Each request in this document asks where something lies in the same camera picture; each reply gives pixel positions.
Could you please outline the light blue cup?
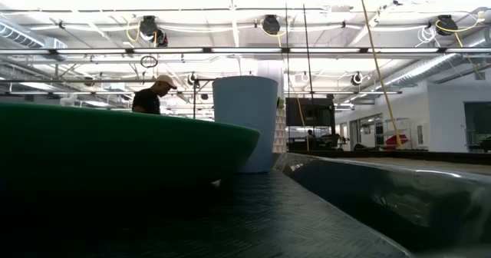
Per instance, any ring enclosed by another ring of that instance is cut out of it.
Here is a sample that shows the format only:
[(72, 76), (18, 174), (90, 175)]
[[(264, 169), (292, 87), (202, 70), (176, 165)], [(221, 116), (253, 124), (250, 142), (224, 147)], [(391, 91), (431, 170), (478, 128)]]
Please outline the light blue cup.
[(273, 162), (278, 82), (260, 76), (232, 76), (213, 82), (214, 118), (260, 133), (254, 151), (240, 173), (268, 172)]

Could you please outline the green bowl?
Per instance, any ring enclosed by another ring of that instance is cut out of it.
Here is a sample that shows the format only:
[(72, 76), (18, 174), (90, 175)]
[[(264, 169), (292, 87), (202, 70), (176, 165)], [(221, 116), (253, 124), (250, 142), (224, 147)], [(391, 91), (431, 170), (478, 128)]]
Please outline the green bowl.
[(26, 190), (207, 184), (232, 176), (259, 137), (213, 121), (0, 102), (0, 184)]

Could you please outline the grey triangle-patterned panel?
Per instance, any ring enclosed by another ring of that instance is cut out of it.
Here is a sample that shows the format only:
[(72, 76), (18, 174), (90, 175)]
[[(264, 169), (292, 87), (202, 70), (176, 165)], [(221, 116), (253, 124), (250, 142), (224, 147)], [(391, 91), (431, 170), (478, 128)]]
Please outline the grey triangle-patterned panel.
[(286, 112), (284, 108), (277, 108), (275, 116), (275, 133), (272, 152), (278, 154), (285, 153), (287, 151), (286, 141)]

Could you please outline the black monitor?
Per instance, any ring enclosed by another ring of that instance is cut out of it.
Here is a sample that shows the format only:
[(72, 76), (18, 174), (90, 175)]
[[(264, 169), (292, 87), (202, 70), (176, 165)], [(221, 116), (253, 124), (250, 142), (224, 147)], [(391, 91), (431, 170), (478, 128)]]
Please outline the black monitor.
[(300, 127), (333, 127), (334, 102), (327, 98), (286, 98), (286, 124)]

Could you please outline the long ceiling light bar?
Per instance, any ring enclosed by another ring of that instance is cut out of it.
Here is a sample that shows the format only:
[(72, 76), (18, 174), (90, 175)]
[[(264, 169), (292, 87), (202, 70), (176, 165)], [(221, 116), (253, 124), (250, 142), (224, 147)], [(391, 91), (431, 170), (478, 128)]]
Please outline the long ceiling light bar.
[(134, 54), (484, 54), (491, 47), (464, 48), (60, 48), (0, 49), (0, 55), (134, 55)]

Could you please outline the dark cluttered desk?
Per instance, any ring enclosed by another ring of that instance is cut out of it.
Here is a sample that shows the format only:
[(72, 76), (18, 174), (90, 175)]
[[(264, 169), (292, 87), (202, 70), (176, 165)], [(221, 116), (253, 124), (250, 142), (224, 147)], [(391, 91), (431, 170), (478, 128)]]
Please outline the dark cluttered desk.
[(321, 135), (320, 137), (295, 137), (287, 142), (288, 151), (343, 151), (342, 146), (348, 139), (339, 134)]

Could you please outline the person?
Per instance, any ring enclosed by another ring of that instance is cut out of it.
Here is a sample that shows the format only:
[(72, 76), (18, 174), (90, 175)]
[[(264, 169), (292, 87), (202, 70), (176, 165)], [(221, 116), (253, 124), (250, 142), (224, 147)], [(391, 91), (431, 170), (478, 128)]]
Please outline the person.
[(177, 86), (169, 75), (162, 74), (157, 77), (150, 88), (138, 91), (134, 95), (132, 112), (160, 115), (160, 99)]

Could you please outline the black table frame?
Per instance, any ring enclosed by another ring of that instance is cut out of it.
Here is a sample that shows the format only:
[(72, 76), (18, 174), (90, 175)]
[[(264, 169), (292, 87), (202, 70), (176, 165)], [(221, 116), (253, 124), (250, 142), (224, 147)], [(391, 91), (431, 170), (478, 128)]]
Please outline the black table frame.
[(455, 164), (476, 164), (491, 166), (491, 154), (482, 153), (453, 153), (453, 152), (429, 152), (415, 150), (393, 150), (393, 151), (375, 151), (375, 150), (357, 150), (357, 151), (339, 151), (339, 150), (294, 150), (293, 154), (309, 155), (313, 157), (327, 158), (400, 158), (411, 160), (431, 160), (439, 162), (449, 162)]

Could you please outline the silver ventilation duct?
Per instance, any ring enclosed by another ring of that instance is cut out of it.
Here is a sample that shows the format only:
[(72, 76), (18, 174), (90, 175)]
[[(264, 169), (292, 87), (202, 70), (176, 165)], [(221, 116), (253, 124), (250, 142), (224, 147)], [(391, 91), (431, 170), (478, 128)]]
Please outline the silver ventilation duct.
[(384, 85), (403, 87), (445, 71), (451, 65), (462, 64), (465, 58), (474, 54), (491, 53), (491, 27), (486, 27), (462, 40), (463, 47), (446, 48), (445, 52), (430, 59), (423, 59), (390, 74)]
[(58, 51), (68, 48), (63, 41), (36, 34), (8, 20), (0, 19), (0, 40), (17, 45), (15, 49), (0, 47), (0, 55), (40, 55), (56, 61), (67, 59), (67, 55)]

